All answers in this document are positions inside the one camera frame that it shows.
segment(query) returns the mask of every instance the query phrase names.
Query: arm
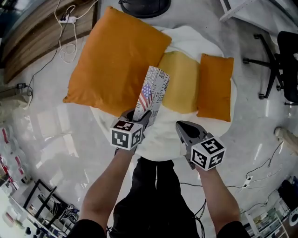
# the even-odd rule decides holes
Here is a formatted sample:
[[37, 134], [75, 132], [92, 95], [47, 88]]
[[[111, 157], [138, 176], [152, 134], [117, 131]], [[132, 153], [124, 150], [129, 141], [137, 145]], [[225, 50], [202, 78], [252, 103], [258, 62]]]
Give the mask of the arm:
[[89, 188], [83, 201], [80, 220], [95, 221], [105, 230], [133, 155], [134, 150], [119, 149], [107, 169]]
[[199, 167], [196, 169], [201, 177], [208, 210], [217, 235], [226, 224], [240, 221], [239, 206], [216, 169], [209, 171], [204, 171]]

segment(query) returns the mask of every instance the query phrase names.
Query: cushion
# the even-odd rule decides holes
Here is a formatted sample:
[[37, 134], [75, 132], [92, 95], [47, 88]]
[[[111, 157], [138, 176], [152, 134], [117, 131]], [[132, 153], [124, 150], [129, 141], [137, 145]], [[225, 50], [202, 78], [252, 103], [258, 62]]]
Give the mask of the cushion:
[[200, 64], [180, 51], [165, 53], [158, 67], [170, 75], [163, 105], [182, 114], [197, 111]]
[[198, 117], [230, 122], [233, 58], [202, 54], [198, 94]]
[[119, 117], [135, 108], [149, 66], [157, 66], [171, 38], [107, 7], [74, 69], [65, 103], [97, 107]]

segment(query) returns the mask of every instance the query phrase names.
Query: marker cube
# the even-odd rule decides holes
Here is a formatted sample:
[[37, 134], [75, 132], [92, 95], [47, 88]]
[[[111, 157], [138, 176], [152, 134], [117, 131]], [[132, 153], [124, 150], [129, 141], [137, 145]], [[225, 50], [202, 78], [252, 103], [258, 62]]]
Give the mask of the marker cube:
[[131, 150], [142, 139], [143, 125], [115, 119], [110, 127], [111, 145], [124, 150]]
[[226, 147], [219, 137], [212, 137], [191, 147], [191, 162], [205, 171], [222, 163]]

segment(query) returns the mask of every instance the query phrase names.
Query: black sleeve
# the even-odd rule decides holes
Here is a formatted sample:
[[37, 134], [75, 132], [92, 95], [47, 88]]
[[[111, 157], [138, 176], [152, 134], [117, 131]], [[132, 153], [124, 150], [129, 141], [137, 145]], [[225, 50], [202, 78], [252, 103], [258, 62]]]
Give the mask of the black sleeve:
[[239, 221], [225, 225], [218, 233], [217, 238], [250, 238], [249, 234]]
[[79, 220], [67, 238], [96, 237], [105, 238], [104, 229], [95, 221]]

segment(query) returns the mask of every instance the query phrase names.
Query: gray floor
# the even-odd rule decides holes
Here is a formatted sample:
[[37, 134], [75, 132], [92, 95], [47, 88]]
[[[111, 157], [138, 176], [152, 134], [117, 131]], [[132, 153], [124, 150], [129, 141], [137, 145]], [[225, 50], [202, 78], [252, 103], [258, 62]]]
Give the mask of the gray floor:
[[[119, 9], [117, 2], [104, 0], [101, 11], [107, 5]], [[222, 14], [219, 0], [172, 0], [170, 9], [164, 15], [145, 22], [168, 28], [189, 25], [217, 44], [226, 57], [234, 57], [233, 80], [237, 86], [235, 116], [231, 128], [221, 137], [227, 146], [227, 156], [218, 170], [227, 186], [242, 186], [246, 173], [262, 165], [278, 146], [273, 135], [276, 126], [284, 126], [298, 133], [297, 110], [294, 106], [284, 106], [283, 92], [277, 92], [274, 88], [268, 100], [260, 101], [258, 93], [267, 87], [269, 70], [242, 63], [244, 56], [267, 61], [263, 46], [253, 38], [253, 33], [262, 33], [270, 42], [269, 35], [240, 20], [230, 19], [222, 23], [218, 20]], [[79, 54], [85, 40], [79, 39]], [[28, 82], [52, 55], [53, 52], [33, 63], [14, 83]], [[32, 174], [50, 185], [57, 185], [58, 193], [67, 202], [80, 207], [87, 189], [112, 159], [114, 149], [108, 145], [89, 107], [62, 103], [69, 76], [77, 61], [78, 57], [73, 64], [65, 65], [56, 57], [36, 76], [30, 108], [27, 111], [16, 110], [10, 121], [27, 155]], [[251, 173], [253, 181], [263, 180], [251, 183], [249, 189], [242, 191], [230, 188], [240, 208], [247, 210], [256, 203], [266, 202], [268, 195], [292, 172], [296, 161], [296, 155], [282, 146], [277, 150], [270, 168], [265, 166]], [[135, 164], [136, 158], [124, 180], [119, 199], [129, 191]], [[200, 184], [197, 173], [190, 171], [186, 161], [177, 160], [175, 165], [181, 182]], [[205, 199], [202, 188], [181, 186], [186, 203], [193, 212], [197, 212]], [[265, 208], [256, 206], [254, 210], [266, 210], [277, 199], [278, 195], [274, 193]], [[206, 237], [214, 237], [208, 210], [202, 222]]]

